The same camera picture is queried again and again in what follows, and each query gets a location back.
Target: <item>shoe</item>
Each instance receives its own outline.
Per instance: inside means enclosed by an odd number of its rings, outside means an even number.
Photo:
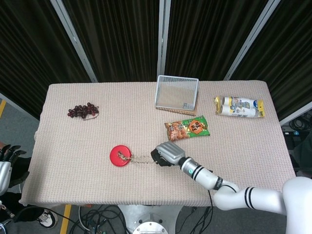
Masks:
[[[39,224],[44,228],[53,228],[58,223],[58,216],[48,210],[44,210],[42,215],[37,218]]]

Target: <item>metal mesh basket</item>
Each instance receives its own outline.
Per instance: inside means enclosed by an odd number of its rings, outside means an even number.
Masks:
[[[192,111],[195,108],[198,79],[158,76],[155,106]]]

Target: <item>black curtain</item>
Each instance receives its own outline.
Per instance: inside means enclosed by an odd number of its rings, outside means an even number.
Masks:
[[[99,82],[156,81],[158,0],[64,0]]]
[[[281,1],[231,79],[267,82],[280,120],[311,102],[312,1]]]
[[[172,0],[165,74],[223,80],[267,0]]]
[[[49,1],[2,0],[0,31],[0,93],[34,117],[50,84],[90,82]]]

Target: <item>beige tablecloth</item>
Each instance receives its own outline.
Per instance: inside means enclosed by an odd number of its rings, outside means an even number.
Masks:
[[[156,110],[155,91],[154,82],[51,85],[21,203],[208,205],[207,191],[179,167],[136,163],[116,167],[110,162],[111,149],[120,144],[136,156],[149,156],[167,141],[165,122],[190,118]],[[218,116],[213,102],[217,95],[263,99],[266,116]],[[67,116],[68,109],[87,102],[99,106],[96,119]],[[211,135],[176,144],[216,175],[240,188],[276,190],[294,176],[266,83],[200,82],[197,115],[206,117]]]

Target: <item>red round object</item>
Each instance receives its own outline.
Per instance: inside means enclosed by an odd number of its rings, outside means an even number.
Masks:
[[[125,157],[128,158],[128,160],[122,160],[119,157],[118,152],[121,152]],[[110,159],[111,159],[112,164],[118,167],[122,167],[130,162],[131,156],[132,154],[127,146],[118,145],[112,149],[111,154],[110,154]]]

